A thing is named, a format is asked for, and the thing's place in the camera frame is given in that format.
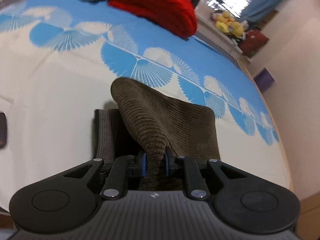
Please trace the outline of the dark brown corduroy pants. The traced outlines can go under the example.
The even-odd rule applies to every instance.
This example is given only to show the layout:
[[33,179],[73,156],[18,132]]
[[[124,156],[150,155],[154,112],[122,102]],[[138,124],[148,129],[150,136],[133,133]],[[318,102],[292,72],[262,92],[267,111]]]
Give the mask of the dark brown corduroy pants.
[[95,157],[112,163],[121,156],[146,154],[147,176],[139,188],[159,190],[165,149],[199,162],[220,159],[215,114],[205,106],[168,97],[127,77],[112,82],[118,107],[94,113]]

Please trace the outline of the purple bag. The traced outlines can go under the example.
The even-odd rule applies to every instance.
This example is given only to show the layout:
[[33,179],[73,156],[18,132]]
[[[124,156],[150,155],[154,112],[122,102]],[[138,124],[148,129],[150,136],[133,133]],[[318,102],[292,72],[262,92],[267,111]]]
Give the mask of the purple bag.
[[264,68],[254,77],[254,81],[259,90],[263,93],[272,86],[274,83],[274,78],[270,72]]

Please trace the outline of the black smartphone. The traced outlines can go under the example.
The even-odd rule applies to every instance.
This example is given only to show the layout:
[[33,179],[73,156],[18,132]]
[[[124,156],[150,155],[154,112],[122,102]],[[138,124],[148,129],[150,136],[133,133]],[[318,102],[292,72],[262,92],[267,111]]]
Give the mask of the black smartphone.
[[7,117],[5,113],[0,113],[0,149],[5,148],[8,138]]

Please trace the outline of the blue white patterned bedsheet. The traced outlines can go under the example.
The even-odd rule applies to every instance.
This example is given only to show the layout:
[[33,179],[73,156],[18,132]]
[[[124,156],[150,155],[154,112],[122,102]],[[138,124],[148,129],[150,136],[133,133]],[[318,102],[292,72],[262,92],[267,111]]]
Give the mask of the blue white patterned bedsheet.
[[292,188],[261,94],[212,39],[181,39],[104,1],[1,0],[1,208],[20,188],[92,158],[94,111],[115,107],[120,76],[210,107],[222,161]]

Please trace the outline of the yellow plush toys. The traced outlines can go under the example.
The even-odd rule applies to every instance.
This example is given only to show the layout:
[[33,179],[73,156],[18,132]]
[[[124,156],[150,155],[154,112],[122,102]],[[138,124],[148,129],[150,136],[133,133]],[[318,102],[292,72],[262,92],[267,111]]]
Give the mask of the yellow plush toys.
[[236,38],[243,38],[245,29],[243,24],[236,21],[235,18],[228,11],[213,12],[212,20],[215,28],[221,33]]

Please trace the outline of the red folded blanket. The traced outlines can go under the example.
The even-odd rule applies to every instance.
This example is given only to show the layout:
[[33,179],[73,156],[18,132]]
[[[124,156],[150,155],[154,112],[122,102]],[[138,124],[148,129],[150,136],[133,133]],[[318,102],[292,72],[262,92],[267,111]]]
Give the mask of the red folded blanket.
[[181,38],[193,36],[197,31],[189,0],[109,0],[108,4],[146,18]]

